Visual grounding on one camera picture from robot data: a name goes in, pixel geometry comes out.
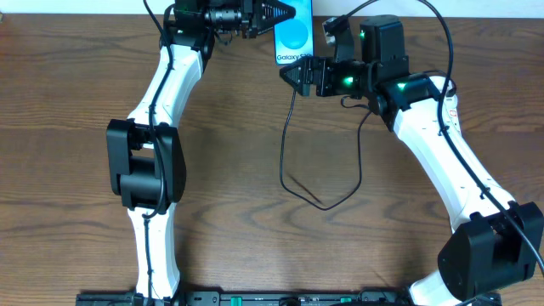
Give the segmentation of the blue Galaxy smartphone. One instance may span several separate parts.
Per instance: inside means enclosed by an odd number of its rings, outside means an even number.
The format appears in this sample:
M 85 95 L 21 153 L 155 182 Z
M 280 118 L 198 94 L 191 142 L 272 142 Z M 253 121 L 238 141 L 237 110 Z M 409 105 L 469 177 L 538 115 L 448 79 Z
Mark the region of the blue Galaxy smartphone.
M 295 8 L 295 16 L 274 28 L 275 63 L 288 65 L 314 55 L 313 4 L 311 0 L 281 0 Z

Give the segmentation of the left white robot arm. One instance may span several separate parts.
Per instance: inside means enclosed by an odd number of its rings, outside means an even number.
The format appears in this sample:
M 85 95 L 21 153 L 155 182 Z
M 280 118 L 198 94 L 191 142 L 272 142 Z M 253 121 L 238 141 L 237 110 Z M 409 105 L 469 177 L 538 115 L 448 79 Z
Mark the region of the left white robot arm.
M 137 245 L 135 301 L 171 303 L 178 292 L 173 219 L 187 176 L 179 124 L 215 42 L 235 32 L 258 37 L 295 15 L 293 6 L 275 0 L 175 0 L 162 20 L 150 15 L 160 38 L 156 72 L 138 106 L 106 129 L 110 185 Z

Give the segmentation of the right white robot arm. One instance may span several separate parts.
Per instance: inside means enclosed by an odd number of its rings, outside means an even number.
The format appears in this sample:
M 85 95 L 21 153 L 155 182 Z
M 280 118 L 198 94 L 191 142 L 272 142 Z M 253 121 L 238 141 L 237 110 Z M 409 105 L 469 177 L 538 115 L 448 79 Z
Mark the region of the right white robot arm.
M 483 167 L 462 137 L 456 84 L 449 72 L 409 70 L 404 28 L 394 15 L 360 23 L 361 59 L 346 17 L 324 24 L 332 57 L 304 56 L 280 70 L 301 96 L 351 98 L 380 116 L 421 164 L 439 193 L 452 231 L 437 269 L 408 290 L 416 305 L 462 305 L 489 299 L 543 267 L 543 214 L 518 203 Z

